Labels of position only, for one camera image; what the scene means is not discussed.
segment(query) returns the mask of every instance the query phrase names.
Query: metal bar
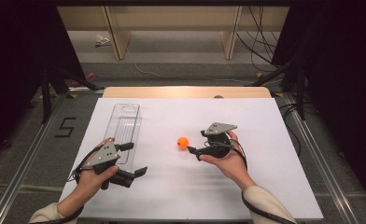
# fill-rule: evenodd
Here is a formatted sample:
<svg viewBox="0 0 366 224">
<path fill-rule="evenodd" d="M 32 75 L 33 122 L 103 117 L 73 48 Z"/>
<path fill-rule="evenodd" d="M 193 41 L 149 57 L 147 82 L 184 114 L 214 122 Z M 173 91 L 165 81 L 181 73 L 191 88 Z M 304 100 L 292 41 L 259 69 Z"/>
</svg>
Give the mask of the metal bar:
<svg viewBox="0 0 366 224">
<path fill-rule="evenodd" d="M 75 87 L 75 88 L 69 88 L 68 94 L 104 94 L 105 90 L 91 90 L 87 87 Z"/>
<path fill-rule="evenodd" d="M 285 101 L 287 102 L 287 104 L 295 103 L 293 97 L 289 93 L 286 93 Z M 329 193 L 331 194 L 331 197 L 333 198 L 338 211 L 340 212 L 344 223 L 359 224 L 359 221 L 352 209 L 352 205 L 346 198 L 343 189 L 340 187 L 338 181 L 334 177 L 331 168 L 323 157 L 323 154 L 320 151 L 320 148 L 317 145 L 314 136 L 311 134 L 311 131 L 308 128 L 305 120 L 301 120 L 300 115 L 297 112 L 293 112 L 293 117 L 297 126 L 299 127 L 300 133 L 302 134 L 306 145 L 308 146 L 311 156 L 314 159 L 315 164 L 317 165 L 317 169 L 319 170 L 320 175 L 322 176 L 322 179 L 325 182 L 325 185 L 328 188 Z"/>
<path fill-rule="evenodd" d="M 27 174 L 37 156 L 37 153 L 45 140 L 46 134 L 49 130 L 49 126 L 53 122 L 55 114 L 58 111 L 64 98 L 65 98 L 65 95 L 59 95 L 57 97 L 56 102 L 55 102 L 55 108 L 51 112 L 48 121 L 44 124 L 41 124 L 40 129 L 37 132 L 37 135 L 35 137 L 35 140 L 32 142 L 31 146 L 29 147 L 29 150 L 26 153 L 25 157 L 23 158 L 23 161 L 22 161 L 20 167 L 17 169 L 17 172 L 15 173 L 14 177 L 8 184 L 5 193 L 3 194 L 2 198 L 0 199 L 0 223 L 3 223 L 9 208 L 13 204 L 13 202 L 18 194 L 18 191 L 20 190 L 20 186 L 21 186 L 23 180 L 25 179 L 25 177 L 27 176 Z"/>
<path fill-rule="evenodd" d="M 273 71 L 272 73 L 268 74 L 267 76 L 261 78 L 260 80 L 256 81 L 255 83 L 253 83 L 250 86 L 259 87 L 262 84 L 268 82 L 269 80 L 281 75 L 282 73 L 285 73 L 288 69 L 290 69 L 290 66 L 291 66 L 291 62 L 287 62 L 283 66 L 280 66 L 275 71 Z"/>
</svg>

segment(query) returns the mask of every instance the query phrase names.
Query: white sleeve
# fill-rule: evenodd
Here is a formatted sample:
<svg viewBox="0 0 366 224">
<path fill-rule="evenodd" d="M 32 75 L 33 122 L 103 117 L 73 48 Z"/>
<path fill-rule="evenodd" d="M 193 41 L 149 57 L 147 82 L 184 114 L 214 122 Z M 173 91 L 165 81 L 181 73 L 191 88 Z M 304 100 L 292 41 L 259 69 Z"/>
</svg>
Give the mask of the white sleeve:
<svg viewBox="0 0 366 224">
<path fill-rule="evenodd" d="M 243 195 L 245 201 L 260 209 L 261 211 L 296 223 L 288 209 L 286 209 L 285 206 L 280 201 L 278 201 L 276 197 L 267 189 L 264 189 L 260 186 L 250 186 L 244 190 Z M 252 210 L 250 210 L 250 215 L 252 216 L 253 222 L 255 224 L 278 223 L 267 217 L 260 216 Z"/>
<path fill-rule="evenodd" d="M 49 204 L 47 207 L 37 210 L 31 217 L 29 223 L 36 223 L 42 221 L 52 221 L 64 218 L 61 214 L 58 213 L 57 203 Z M 67 224 L 76 224 L 77 218 L 66 222 Z"/>
</svg>

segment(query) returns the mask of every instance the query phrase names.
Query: gray floor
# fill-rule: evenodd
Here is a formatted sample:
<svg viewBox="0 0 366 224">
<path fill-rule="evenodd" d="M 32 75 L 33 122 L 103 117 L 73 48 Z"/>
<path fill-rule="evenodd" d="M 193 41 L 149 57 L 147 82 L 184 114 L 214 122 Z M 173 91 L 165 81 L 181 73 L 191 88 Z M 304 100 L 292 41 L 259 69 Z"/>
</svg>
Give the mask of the gray floor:
<svg viewBox="0 0 366 224">
<path fill-rule="evenodd" d="M 84 71 L 97 74 L 98 79 L 93 83 L 98 86 L 243 86 L 257 80 L 256 74 L 259 70 L 251 63 L 245 46 L 237 40 L 233 58 L 227 61 L 224 59 L 218 33 L 215 32 L 134 32 L 129 52 L 122 61 L 115 60 L 111 47 L 94 47 L 98 34 L 108 37 L 105 32 L 70 33 Z M 240 36 L 247 43 L 253 43 L 246 33 L 240 33 Z M 267 39 L 275 44 L 273 36 L 267 34 Z M 267 56 L 263 45 L 257 44 L 256 50 L 264 57 Z M 257 57 L 253 58 L 253 62 L 261 69 L 274 69 Z M 280 77 L 276 78 L 266 87 L 272 92 L 279 91 L 279 79 Z M 42 103 L 39 95 L 38 93 L 33 98 L 34 108 L 27 109 L 20 125 L 10 136 L 12 147 L 0 149 L 0 197 L 13 179 L 40 129 Z M 59 200 L 96 100 L 102 95 L 80 93 L 75 97 L 62 99 L 47 136 L 8 210 L 4 223 L 25 223 L 36 209 Z M 286 104 L 285 97 L 276 97 L 275 100 L 278 105 Z M 337 154 L 339 148 L 322 117 L 311 105 L 307 107 L 306 122 L 311 133 L 352 205 L 358 223 L 366 223 L 365 190 L 346 160 Z M 70 137 L 58 138 L 56 135 L 67 134 L 67 130 L 60 129 L 64 118 L 76 118 L 65 123 L 74 127 L 74 131 Z M 287 124 L 299 137 L 302 146 L 299 158 L 325 217 L 323 220 L 309 223 L 344 223 L 291 115 L 287 117 Z M 291 139 L 299 150 L 298 141 L 293 135 Z M 79 223 L 100 222 L 80 220 Z"/>
</svg>

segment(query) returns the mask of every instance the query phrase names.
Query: forearm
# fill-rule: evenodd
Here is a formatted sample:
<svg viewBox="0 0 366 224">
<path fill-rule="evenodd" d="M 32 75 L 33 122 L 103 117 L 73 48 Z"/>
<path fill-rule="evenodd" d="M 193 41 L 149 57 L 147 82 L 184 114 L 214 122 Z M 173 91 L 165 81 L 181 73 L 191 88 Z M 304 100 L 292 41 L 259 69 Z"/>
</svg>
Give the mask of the forearm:
<svg viewBox="0 0 366 224">
<path fill-rule="evenodd" d="M 285 220 L 288 220 L 292 223 L 296 223 L 288 209 L 286 209 L 285 206 L 280 201 L 278 201 L 273 194 L 270 193 L 270 191 L 259 186 L 251 186 L 244 190 L 243 196 L 245 201 L 247 201 L 253 207 L 265 213 L 284 218 Z M 277 223 L 273 222 L 267 217 L 260 216 L 252 209 L 250 214 L 253 218 L 253 222 L 256 224 Z"/>
</svg>

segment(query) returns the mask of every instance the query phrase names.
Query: metal rail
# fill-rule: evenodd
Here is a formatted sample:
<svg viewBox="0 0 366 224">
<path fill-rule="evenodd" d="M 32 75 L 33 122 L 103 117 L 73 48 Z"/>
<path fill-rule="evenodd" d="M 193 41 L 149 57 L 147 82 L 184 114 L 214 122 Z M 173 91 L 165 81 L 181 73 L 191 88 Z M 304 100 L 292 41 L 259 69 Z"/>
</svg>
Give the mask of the metal rail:
<svg viewBox="0 0 366 224">
<path fill-rule="evenodd" d="M 293 97 L 289 93 L 286 93 L 285 101 L 287 104 L 295 103 Z M 311 134 L 305 120 L 302 120 L 297 112 L 293 112 L 293 117 L 344 223 L 359 224 L 359 221 L 352 209 L 352 205 L 345 196 L 343 189 L 338 184 L 337 179 L 334 177 L 331 168 L 323 157 L 323 154 L 317 145 L 317 141 Z"/>
<path fill-rule="evenodd" d="M 47 120 L 46 123 L 41 124 L 40 129 L 37 132 L 37 135 L 36 135 L 34 141 L 32 142 L 31 146 L 29 147 L 28 152 L 26 153 L 25 157 L 23 158 L 20 167 L 17 169 L 17 172 L 15 173 L 14 177 L 8 184 L 5 193 L 3 194 L 2 198 L 0 199 L 0 223 L 3 223 L 9 208 L 13 204 L 13 202 L 18 194 L 18 191 L 20 190 L 23 180 L 29 173 L 29 170 L 37 156 L 37 153 L 40 150 L 41 146 L 43 145 L 45 137 L 47 136 L 49 126 L 53 122 L 55 114 L 57 113 L 58 109 L 60 108 L 60 105 L 62 104 L 64 98 L 65 98 L 65 95 L 59 95 L 57 97 L 56 102 L 55 102 L 55 108 L 51 112 L 49 119 Z"/>
</svg>

